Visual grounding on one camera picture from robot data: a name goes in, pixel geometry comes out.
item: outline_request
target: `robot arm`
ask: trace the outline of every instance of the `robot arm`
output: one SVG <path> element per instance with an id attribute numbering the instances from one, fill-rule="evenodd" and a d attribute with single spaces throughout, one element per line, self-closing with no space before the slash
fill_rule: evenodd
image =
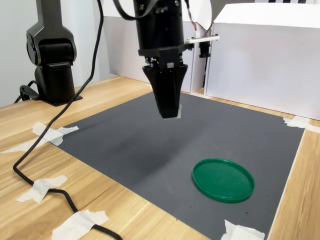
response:
<path id="1" fill-rule="evenodd" d="M 119 0 L 113 0 L 125 20 L 136 20 L 138 54 L 147 63 L 142 70 L 164 119 L 178 115 L 181 86 L 188 69 L 182 52 L 194 47 L 193 43 L 184 42 L 181 1 L 135 0 L 132 17 L 123 11 Z"/>
<path id="2" fill-rule="evenodd" d="M 63 105 L 75 95 L 71 71 L 77 57 L 74 36 L 62 24 L 60 0 L 36 0 L 36 8 L 38 22 L 26 32 L 26 48 L 37 66 L 34 75 L 38 99 Z M 29 98 L 26 92 L 21 91 L 23 100 Z"/>
<path id="3" fill-rule="evenodd" d="M 134 0 L 135 16 L 129 16 L 119 0 L 113 0 L 125 20 L 136 20 L 138 54 L 147 63 L 142 70 L 164 119 L 178 115 L 181 86 L 188 69 L 182 53 L 194 47 L 193 42 L 184 41 L 182 1 Z M 77 56 L 76 46 L 72 33 L 62 25 L 60 0 L 36 0 L 36 6 L 38 23 L 26 36 L 29 58 L 37 66 L 37 99 L 58 106 L 75 95 L 71 66 Z M 28 99 L 28 94 L 21 95 Z"/>

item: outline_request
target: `table surface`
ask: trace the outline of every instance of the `table surface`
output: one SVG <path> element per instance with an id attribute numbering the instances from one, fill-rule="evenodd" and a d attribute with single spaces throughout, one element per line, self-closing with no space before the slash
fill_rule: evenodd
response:
<path id="1" fill-rule="evenodd" d="M 150 87 L 141 81 L 114 77 L 87 86 L 81 96 L 52 125 L 57 129 L 144 94 Z M 287 113 L 210 98 L 292 119 Z M 0 152 L 34 139 L 36 122 L 47 124 L 63 106 L 28 100 L 0 108 Z M 310 124 L 320 127 L 320 121 Z M 289 179 L 275 216 L 269 239 L 320 239 L 320 141 L 319 134 L 304 131 Z M 16 202 L 30 189 L 12 167 L 22 152 L 0 154 L 0 239 L 50 239 L 52 230 L 73 212 L 61 194 L 49 193 L 41 203 Z M 124 239 L 207 239 L 139 195 L 50 143 L 36 148 L 19 169 L 32 180 L 65 175 L 59 187 L 66 190 L 79 210 L 105 211 L 104 227 Z M 82 239 L 112 239 L 92 229 Z"/>

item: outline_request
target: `green lid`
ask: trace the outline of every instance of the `green lid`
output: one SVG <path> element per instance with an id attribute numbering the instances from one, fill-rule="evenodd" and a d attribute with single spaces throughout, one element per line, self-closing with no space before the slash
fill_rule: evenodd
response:
<path id="1" fill-rule="evenodd" d="M 220 158 L 198 162 L 193 168 L 192 178 L 203 194 L 224 203 L 243 202 L 255 189 L 255 180 L 246 169 Z"/>

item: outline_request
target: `cable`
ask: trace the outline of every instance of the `cable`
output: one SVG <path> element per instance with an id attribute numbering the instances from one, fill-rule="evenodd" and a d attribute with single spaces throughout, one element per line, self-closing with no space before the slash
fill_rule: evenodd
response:
<path id="1" fill-rule="evenodd" d="M 32 80 L 31 82 L 29 82 L 29 83 L 28 83 L 28 87 L 31 87 L 31 85 L 32 85 L 32 84 L 37 84 L 37 83 L 36 83 L 36 81 L 35 81 L 35 80 Z M 13 104 L 18 103 L 18 102 L 20 101 L 20 99 L 21 99 L 21 98 L 22 98 L 22 97 L 21 97 L 21 95 L 19 95 L 19 96 L 18 96 L 18 98 L 14 101 L 14 103 L 13 103 Z"/>
<path id="2" fill-rule="evenodd" d="M 193 25 L 194 30 L 197 31 L 197 25 L 196 25 L 196 23 L 194 22 L 194 20 L 192 19 L 192 16 L 191 16 L 189 0 L 184 0 L 184 2 L 186 4 L 186 9 L 188 10 L 188 15 L 189 15 L 190 22 Z"/>
<path id="3" fill-rule="evenodd" d="M 160 0 L 151 0 L 151 2 L 148 4 L 148 6 L 146 7 L 144 13 L 140 16 L 130 16 L 128 15 L 124 9 L 121 7 L 121 4 L 119 2 L 119 0 L 113 0 L 113 3 L 115 5 L 116 10 L 118 11 L 118 13 L 120 14 L 120 16 L 125 19 L 125 20 L 129 20 L 129 21 L 133 21 L 133 20 L 138 20 L 141 19 L 145 16 L 147 16 L 150 11 L 152 10 L 152 8 L 154 7 L 154 5 Z"/>
<path id="4" fill-rule="evenodd" d="M 63 110 L 57 115 L 55 116 L 46 126 L 46 128 L 44 129 L 43 133 L 39 136 L 39 138 L 35 141 L 35 143 L 28 149 L 28 151 L 25 152 L 25 154 L 23 154 L 23 156 L 13 165 L 13 170 L 23 179 L 25 180 L 28 184 L 30 184 L 31 186 L 34 184 L 34 182 L 29 179 L 27 176 L 25 176 L 19 169 L 18 169 L 18 165 L 31 153 L 31 151 L 33 149 L 35 149 L 35 147 L 37 146 L 37 144 L 41 141 L 41 139 L 44 137 L 44 135 L 47 133 L 47 131 L 49 130 L 50 126 L 62 115 L 64 114 L 64 112 L 70 107 L 70 105 L 73 103 L 73 101 L 81 94 L 81 92 L 85 89 L 85 87 L 88 85 L 88 83 L 92 80 L 92 78 L 94 77 L 95 74 L 95 68 L 96 68 L 96 58 L 97 58 L 97 51 L 98 51 L 98 47 L 99 47 L 99 42 L 100 42 L 100 37 L 101 37 L 101 31 L 102 31 L 102 27 L 104 24 L 104 14 L 103 14 L 103 9 L 102 9 L 102 5 L 100 0 L 97 0 L 98 6 L 99 6 L 99 12 L 100 12 L 100 23 L 99 23 L 99 28 L 98 28 L 98 33 L 97 33 L 97 37 L 96 37 L 96 42 L 95 42 L 95 46 L 94 46 L 94 51 L 93 51 L 93 57 L 92 57 L 92 69 L 91 69 L 91 74 L 90 77 L 85 81 L 85 83 L 82 85 L 82 87 L 79 89 L 79 91 L 74 95 L 74 97 L 72 99 L 69 100 L 69 102 L 67 103 L 67 105 L 63 108 Z M 72 208 L 72 210 L 76 213 L 78 212 L 77 207 L 75 206 L 75 204 L 73 203 L 73 201 L 71 200 L 71 197 L 69 196 L 69 194 L 65 191 L 65 190 L 61 190 L 61 189 L 49 189 L 48 190 L 49 193 L 59 193 L 59 194 L 63 194 L 66 198 L 66 200 L 68 201 L 70 207 Z M 110 236 L 112 236 L 113 238 L 115 238 L 116 240 L 123 240 L 122 237 L 120 235 L 118 235 L 117 233 L 99 226 L 99 225 L 93 225 L 92 227 L 93 229 L 96 229 L 98 231 L 101 231 L 105 234 L 108 234 Z"/>
<path id="5" fill-rule="evenodd" d="M 194 27 L 194 30 L 197 31 L 197 25 L 196 25 L 196 23 L 195 23 L 195 22 L 193 21 L 193 19 L 192 19 L 190 9 L 188 9 L 188 15 L 189 15 L 189 19 L 190 19 L 190 21 L 191 21 L 191 24 L 192 24 L 193 27 Z"/>

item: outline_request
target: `white box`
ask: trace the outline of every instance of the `white box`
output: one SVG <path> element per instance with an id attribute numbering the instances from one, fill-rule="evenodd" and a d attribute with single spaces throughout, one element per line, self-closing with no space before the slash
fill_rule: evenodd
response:
<path id="1" fill-rule="evenodd" d="M 228 4 L 205 94 L 320 120 L 320 6 Z"/>
<path id="2" fill-rule="evenodd" d="M 135 15 L 133 6 L 130 6 L 129 3 L 123 4 L 122 7 L 129 15 Z M 146 65 L 145 58 L 138 55 L 139 41 L 136 21 L 121 18 L 111 0 L 105 0 L 103 9 L 110 73 L 149 83 L 142 70 L 142 67 Z M 201 36 L 206 33 L 206 30 L 199 24 L 197 24 L 197 29 Z M 183 22 L 183 34 L 184 39 L 195 36 L 195 29 L 191 22 Z M 193 50 L 186 50 L 182 53 L 183 63 L 188 65 L 181 87 L 184 92 L 194 93 L 203 86 L 206 59 L 199 58 L 199 55 L 198 43 L 194 44 Z"/>

